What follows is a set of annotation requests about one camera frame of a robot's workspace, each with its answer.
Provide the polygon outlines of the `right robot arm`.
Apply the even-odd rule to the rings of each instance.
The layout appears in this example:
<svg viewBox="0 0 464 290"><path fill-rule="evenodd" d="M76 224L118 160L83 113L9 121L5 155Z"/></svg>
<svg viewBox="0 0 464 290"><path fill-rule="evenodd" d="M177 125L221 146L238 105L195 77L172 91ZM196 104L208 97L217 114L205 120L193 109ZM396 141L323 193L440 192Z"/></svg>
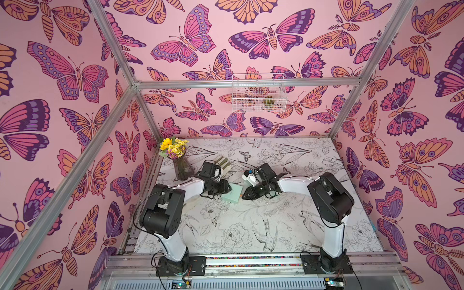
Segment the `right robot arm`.
<svg viewBox="0 0 464 290"><path fill-rule="evenodd" d="M250 186L245 189L242 199L253 201L271 193L298 193L310 196L325 226L319 255L320 268L328 274L336 273L343 264L348 263L344 233L355 204L354 198L330 172L325 172L317 178L285 175L276 174L267 163L244 171L242 179Z"/></svg>

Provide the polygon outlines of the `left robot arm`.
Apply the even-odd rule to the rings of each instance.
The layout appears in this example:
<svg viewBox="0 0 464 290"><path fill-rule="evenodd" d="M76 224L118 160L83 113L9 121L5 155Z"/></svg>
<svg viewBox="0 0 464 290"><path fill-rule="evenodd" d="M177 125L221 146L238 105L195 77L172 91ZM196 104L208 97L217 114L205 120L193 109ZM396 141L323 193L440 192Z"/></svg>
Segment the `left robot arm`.
<svg viewBox="0 0 464 290"><path fill-rule="evenodd" d="M164 249L164 256L154 262L157 273L174 276L188 274L193 265L190 253L178 231L184 204L191 198L213 199L231 192L232 187L223 179L224 168L213 160L206 160L197 173L175 186L154 185L150 194L136 208L138 222L133 225L141 232L156 237Z"/></svg>

